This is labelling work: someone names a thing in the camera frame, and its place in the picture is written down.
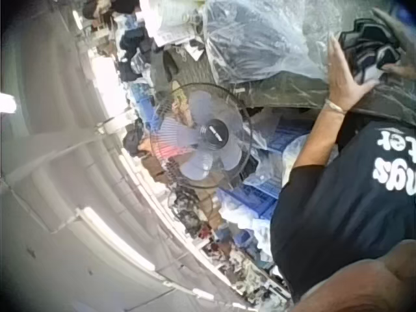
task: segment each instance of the black t-shirt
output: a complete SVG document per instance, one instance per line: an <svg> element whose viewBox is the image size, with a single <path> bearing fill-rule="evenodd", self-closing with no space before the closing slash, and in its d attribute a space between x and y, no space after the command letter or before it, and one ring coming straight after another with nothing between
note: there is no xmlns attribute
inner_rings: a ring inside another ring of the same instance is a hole
<svg viewBox="0 0 416 312"><path fill-rule="evenodd" d="M416 239L415 169L415 130L372 122L328 167L291 172L270 232L295 302L340 268Z"/></svg>

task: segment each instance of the clothing pile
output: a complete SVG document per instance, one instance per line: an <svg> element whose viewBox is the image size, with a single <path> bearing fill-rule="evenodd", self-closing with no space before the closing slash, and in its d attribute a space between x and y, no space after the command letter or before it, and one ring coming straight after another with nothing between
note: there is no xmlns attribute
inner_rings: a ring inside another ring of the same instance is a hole
<svg viewBox="0 0 416 312"><path fill-rule="evenodd" d="M371 18L354 21L354 30L342 32L339 43L357 83L378 80L385 64L397 64L399 42L391 30Z"/></svg>

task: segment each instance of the fan blade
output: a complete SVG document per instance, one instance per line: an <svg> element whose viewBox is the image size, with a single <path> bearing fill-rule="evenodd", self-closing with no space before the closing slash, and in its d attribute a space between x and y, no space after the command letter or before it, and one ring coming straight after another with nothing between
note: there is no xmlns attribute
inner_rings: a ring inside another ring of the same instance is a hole
<svg viewBox="0 0 416 312"><path fill-rule="evenodd" d="M231 170L239 164L242 151L237 143L237 139L230 135L227 144L220 151L220 158L225 170Z"/></svg>
<svg viewBox="0 0 416 312"><path fill-rule="evenodd" d="M203 125L213 118L213 99L208 92L195 91L189 96L189 107L194 122Z"/></svg>
<svg viewBox="0 0 416 312"><path fill-rule="evenodd" d="M158 131L158 136L165 144L184 148L198 143L199 131L166 117Z"/></svg>
<svg viewBox="0 0 416 312"><path fill-rule="evenodd" d="M191 158L180 166L181 173L195 181L205 179L213 165L213 156L204 151L196 151Z"/></svg>

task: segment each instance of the ceiling light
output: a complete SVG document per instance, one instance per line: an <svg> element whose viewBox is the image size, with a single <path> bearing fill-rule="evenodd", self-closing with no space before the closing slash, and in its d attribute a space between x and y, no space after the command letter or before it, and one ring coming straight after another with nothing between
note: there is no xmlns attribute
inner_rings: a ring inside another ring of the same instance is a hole
<svg viewBox="0 0 416 312"><path fill-rule="evenodd" d="M84 27L83 27L83 23L82 23L82 21L81 21L81 18L79 17L78 12L77 12L77 11L75 11L75 10L73 10L73 11L72 11L72 15L73 15L73 18L75 19L75 22L76 22L76 24L77 24L77 26L78 26L79 30L81 31Z"/></svg>
<svg viewBox="0 0 416 312"><path fill-rule="evenodd" d="M237 307L237 308L243 309L243 310L247 309L245 305L239 304L237 302L233 302L233 307Z"/></svg>
<svg viewBox="0 0 416 312"><path fill-rule="evenodd" d="M204 299L211 300L211 301L214 300L213 294L210 294L209 292L206 292L206 291L202 291L201 289L194 288L192 292L200 298L204 298Z"/></svg>
<svg viewBox="0 0 416 312"><path fill-rule="evenodd" d="M93 225L97 233L103 237L111 246L117 249L134 264L143 267L149 271L155 270L155 265L150 263L147 259L142 257L136 250L134 250L128 243L126 243L120 236L118 236L99 215L91 208L85 207L81 213L81 217Z"/></svg>
<svg viewBox="0 0 416 312"><path fill-rule="evenodd" d="M14 96L0 93L0 112L7 112L9 114L16 111L16 101Z"/></svg>

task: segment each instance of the white lettering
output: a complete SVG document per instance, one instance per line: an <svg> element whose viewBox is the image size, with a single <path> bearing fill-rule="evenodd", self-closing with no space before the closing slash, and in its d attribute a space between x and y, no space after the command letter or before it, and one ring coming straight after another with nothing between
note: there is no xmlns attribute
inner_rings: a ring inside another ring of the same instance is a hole
<svg viewBox="0 0 416 312"><path fill-rule="evenodd" d="M389 151L391 149L390 146L390 132L389 131L382 131L383 138L377 141L377 145L383 146L385 151Z"/></svg>
<svg viewBox="0 0 416 312"><path fill-rule="evenodd" d="M403 151L406 148L406 141L403 136L393 133L390 137L390 145L395 151Z"/></svg>
<svg viewBox="0 0 416 312"><path fill-rule="evenodd" d="M411 148L409 149L409 155L414 164L416 164L416 139L410 136L406 137L406 141L411 143Z"/></svg>
<svg viewBox="0 0 416 312"><path fill-rule="evenodd" d="M382 158L378 157L374 162L374 171L372 172L372 177L375 180L378 180L380 183L386 183L389 179L389 172L391 169L391 163L384 161Z"/></svg>
<svg viewBox="0 0 416 312"><path fill-rule="evenodd" d="M406 170L408 164L404 159L395 159L391 164L390 177L385 187L387 190L402 190L406 184Z"/></svg>
<svg viewBox="0 0 416 312"><path fill-rule="evenodd" d="M413 196L416 194L416 172L408 168L406 173L408 174L408 182L406 183L406 192Z"/></svg>

